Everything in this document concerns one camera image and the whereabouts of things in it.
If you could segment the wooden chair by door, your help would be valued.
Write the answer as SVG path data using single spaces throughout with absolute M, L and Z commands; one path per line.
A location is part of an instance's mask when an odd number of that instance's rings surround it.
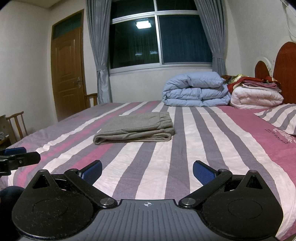
M 98 104 L 97 93 L 86 94 L 84 98 L 85 98 L 86 108 L 90 108 Z

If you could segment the striped pillow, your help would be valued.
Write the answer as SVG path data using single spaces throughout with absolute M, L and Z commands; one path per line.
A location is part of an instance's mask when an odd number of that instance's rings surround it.
M 295 104 L 282 104 L 274 108 L 255 113 L 255 115 L 287 134 L 295 136 Z

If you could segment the grey curtain right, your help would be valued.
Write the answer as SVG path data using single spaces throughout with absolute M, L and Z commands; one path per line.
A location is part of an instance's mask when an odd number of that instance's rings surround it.
M 226 74 L 226 13 L 221 0 L 196 0 L 210 50 L 212 52 L 212 70 L 219 75 Z

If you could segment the grey curtain left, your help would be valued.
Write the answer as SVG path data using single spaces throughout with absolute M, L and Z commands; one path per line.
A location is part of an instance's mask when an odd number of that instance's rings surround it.
M 111 102 L 109 80 L 109 29 L 111 1 L 86 1 L 90 43 L 96 67 L 97 95 L 99 103 Z

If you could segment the striped pink grey bedsheet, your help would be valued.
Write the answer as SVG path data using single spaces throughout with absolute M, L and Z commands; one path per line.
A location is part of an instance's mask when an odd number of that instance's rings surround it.
M 167 111 L 175 134 L 168 142 L 96 145 L 93 137 L 114 117 Z M 41 155 L 37 165 L 19 168 L 1 178 L 1 188 L 25 187 L 40 169 L 60 174 L 94 160 L 103 164 L 95 187 L 115 199 L 176 199 L 200 182 L 193 164 L 244 175 L 256 170 L 281 203 L 280 240 L 295 234 L 295 137 L 270 123 L 275 111 L 231 106 L 168 107 L 159 101 L 109 103 L 86 109 L 16 143 Z

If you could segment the grey pants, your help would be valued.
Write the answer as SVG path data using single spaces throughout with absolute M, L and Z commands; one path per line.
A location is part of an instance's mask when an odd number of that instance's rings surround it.
M 93 143 L 167 142 L 174 134 L 169 112 L 138 113 L 112 118 L 94 136 Z

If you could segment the wooden chair far left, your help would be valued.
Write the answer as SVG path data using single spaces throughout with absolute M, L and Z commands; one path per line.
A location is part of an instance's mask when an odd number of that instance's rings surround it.
M 12 144 L 22 140 L 28 135 L 28 131 L 23 119 L 23 114 L 24 111 L 21 111 L 6 117 L 6 120 L 10 125 L 9 137 Z

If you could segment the light blue folded duvet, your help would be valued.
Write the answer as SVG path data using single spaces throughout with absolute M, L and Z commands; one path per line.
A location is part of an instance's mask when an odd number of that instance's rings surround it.
M 228 105 L 231 94 L 217 72 L 190 72 L 170 78 L 164 85 L 162 101 L 174 107 Z

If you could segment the brown wooden door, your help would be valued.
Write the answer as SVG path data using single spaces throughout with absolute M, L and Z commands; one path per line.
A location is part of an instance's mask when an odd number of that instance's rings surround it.
M 83 17 L 84 11 L 80 10 L 52 26 L 51 75 L 58 121 L 87 108 Z

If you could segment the grey curtain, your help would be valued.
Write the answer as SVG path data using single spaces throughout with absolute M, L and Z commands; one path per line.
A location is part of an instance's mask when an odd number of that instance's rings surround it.
M 96 67 L 97 95 L 99 103 L 111 102 L 109 80 L 109 29 L 111 1 L 86 1 L 90 43 Z
M 210 50 L 212 52 L 212 70 L 219 75 L 226 74 L 226 13 L 221 0 L 196 0 Z

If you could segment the window with white frame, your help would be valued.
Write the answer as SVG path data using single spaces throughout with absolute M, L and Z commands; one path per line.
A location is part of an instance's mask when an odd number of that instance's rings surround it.
M 112 1 L 111 73 L 212 65 L 194 1 Z

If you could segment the red folded blankets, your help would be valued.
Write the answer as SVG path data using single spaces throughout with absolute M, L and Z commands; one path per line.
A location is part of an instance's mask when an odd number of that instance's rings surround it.
M 268 90 L 275 90 L 281 92 L 281 83 L 273 77 L 267 76 L 263 79 L 238 74 L 236 76 L 222 75 L 221 76 L 227 84 L 228 91 L 232 94 L 233 90 L 242 86 L 243 84 L 247 87 L 263 87 Z

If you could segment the red wooden headboard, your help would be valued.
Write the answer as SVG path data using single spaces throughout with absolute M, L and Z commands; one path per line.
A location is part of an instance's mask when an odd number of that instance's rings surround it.
M 256 78 L 273 77 L 281 83 L 283 103 L 295 103 L 295 43 L 284 43 L 275 58 L 273 68 L 268 59 L 258 58 L 254 68 Z

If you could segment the white folded quilt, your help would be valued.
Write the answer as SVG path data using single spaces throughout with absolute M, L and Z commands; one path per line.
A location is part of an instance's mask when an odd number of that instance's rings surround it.
M 283 96 L 274 90 L 236 87 L 230 99 L 230 105 L 238 109 L 273 108 L 282 104 Z

